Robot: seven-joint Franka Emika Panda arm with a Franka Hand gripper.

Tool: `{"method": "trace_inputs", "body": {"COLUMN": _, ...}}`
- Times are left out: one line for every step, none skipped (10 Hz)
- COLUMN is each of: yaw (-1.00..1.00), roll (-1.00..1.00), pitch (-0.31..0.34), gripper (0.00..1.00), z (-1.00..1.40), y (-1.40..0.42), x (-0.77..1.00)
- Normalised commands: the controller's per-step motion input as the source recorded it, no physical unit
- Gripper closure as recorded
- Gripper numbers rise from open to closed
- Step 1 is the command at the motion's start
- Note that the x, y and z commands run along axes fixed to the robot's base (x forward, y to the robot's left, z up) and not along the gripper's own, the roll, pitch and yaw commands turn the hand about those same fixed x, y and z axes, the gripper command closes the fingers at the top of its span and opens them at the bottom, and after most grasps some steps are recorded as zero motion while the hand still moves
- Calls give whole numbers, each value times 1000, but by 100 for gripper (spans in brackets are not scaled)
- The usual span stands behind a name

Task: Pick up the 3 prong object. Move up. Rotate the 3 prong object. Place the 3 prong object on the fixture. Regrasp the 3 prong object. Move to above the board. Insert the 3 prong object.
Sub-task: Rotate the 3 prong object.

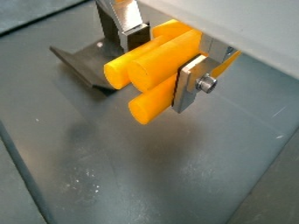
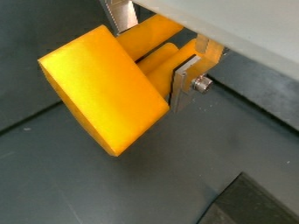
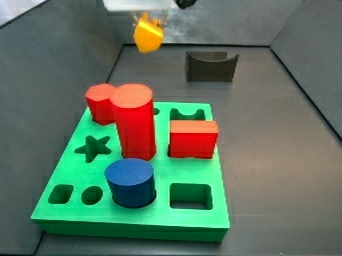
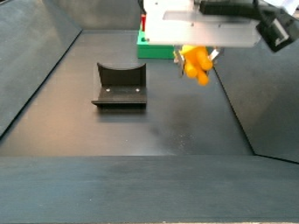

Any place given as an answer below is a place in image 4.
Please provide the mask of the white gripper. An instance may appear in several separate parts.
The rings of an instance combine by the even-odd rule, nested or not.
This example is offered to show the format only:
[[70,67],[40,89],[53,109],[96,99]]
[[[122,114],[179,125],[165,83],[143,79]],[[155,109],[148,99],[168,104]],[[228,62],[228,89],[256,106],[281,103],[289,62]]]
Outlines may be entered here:
[[183,45],[217,46],[209,53],[216,61],[221,47],[252,47],[260,40],[257,22],[243,17],[203,15],[193,0],[144,0],[144,38],[149,45],[173,45],[173,63],[184,74]]

